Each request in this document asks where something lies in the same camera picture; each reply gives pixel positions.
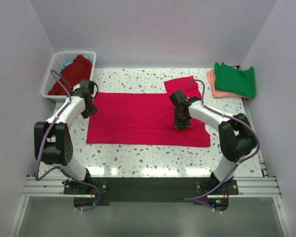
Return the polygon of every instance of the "pink cloth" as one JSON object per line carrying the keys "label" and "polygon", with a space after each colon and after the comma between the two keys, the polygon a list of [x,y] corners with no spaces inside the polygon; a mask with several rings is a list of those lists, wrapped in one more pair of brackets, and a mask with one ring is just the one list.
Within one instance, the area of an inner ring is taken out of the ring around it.
{"label": "pink cloth", "polygon": [[215,70],[211,69],[206,73],[207,79],[209,81],[209,84],[211,86],[211,91],[212,91],[212,96],[214,98],[223,98],[223,97],[243,97],[243,98],[247,98],[243,95],[238,95],[232,92],[227,92],[227,91],[223,91],[223,90],[216,90],[215,89]]}
{"label": "pink cloth", "polygon": [[[193,77],[165,82],[167,93],[131,94],[99,92],[94,99],[98,112],[90,117],[87,143],[210,146],[205,124],[191,119],[191,126],[174,127],[174,106],[169,96]],[[196,82],[185,87],[185,94],[201,96]]]}

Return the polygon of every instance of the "folded red cloth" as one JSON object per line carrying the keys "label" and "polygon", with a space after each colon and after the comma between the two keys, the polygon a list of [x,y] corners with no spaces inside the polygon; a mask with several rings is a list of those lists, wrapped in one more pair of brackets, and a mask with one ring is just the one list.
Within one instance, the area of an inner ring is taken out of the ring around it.
{"label": "folded red cloth", "polygon": [[[90,117],[87,143],[210,146],[205,124],[191,119],[191,126],[178,131],[169,96],[193,77],[165,82],[167,93],[131,94],[99,92],[94,99],[98,112]],[[201,94],[196,82],[184,89],[188,97]]]}
{"label": "folded red cloth", "polygon": [[[92,63],[82,55],[78,55],[74,61],[66,66],[60,74],[74,87],[79,84],[82,79],[90,79],[92,70]],[[70,90],[69,86],[60,79],[60,82]],[[48,95],[67,95],[65,90],[58,84],[54,84],[53,88],[49,91]]]}

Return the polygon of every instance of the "terrazzo surface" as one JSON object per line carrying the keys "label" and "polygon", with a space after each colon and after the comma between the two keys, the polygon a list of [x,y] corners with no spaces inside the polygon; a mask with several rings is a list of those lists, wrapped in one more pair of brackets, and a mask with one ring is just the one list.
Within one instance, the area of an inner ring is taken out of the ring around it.
{"label": "terrazzo surface", "polygon": [[[205,103],[227,113],[245,113],[240,98],[215,99],[211,95],[206,72],[210,69],[109,68],[95,69],[93,80],[101,92],[165,93],[163,82],[194,76],[206,85]],[[211,146],[195,148],[160,145],[86,144],[89,119],[79,116],[70,128],[74,157],[92,176],[103,177],[208,177],[220,158],[218,132],[206,125]],[[41,163],[39,175],[51,166]],[[48,177],[63,177],[55,170]],[[235,177],[262,177],[257,156],[235,171]]]}

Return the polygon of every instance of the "pile of clothes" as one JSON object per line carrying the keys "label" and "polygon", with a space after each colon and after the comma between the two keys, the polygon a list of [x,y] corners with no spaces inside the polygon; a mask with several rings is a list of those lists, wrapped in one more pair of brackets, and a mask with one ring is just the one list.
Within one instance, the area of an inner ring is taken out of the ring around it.
{"label": "pile of clothes", "polygon": [[[90,80],[92,70],[92,62],[90,59],[78,55],[72,62],[67,62],[62,66],[60,74],[66,79],[71,87],[78,85],[81,80]],[[70,90],[67,83],[60,79],[60,82]],[[58,84],[54,84],[53,88],[49,91],[48,95],[67,95],[65,90]]]}
{"label": "pile of clothes", "polygon": [[207,79],[214,98],[254,98],[256,96],[256,79],[253,67],[248,70],[239,70],[225,63],[221,65],[215,63],[214,69],[207,72]]}

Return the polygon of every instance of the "gray floor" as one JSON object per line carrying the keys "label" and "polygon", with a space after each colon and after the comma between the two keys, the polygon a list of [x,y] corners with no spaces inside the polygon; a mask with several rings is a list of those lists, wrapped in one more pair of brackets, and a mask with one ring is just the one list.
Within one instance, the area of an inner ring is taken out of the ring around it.
{"label": "gray floor", "polygon": [[20,237],[281,237],[271,198],[234,198],[223,213],[192,203],[111,203],[82,215],[73,198],[30,198]]}

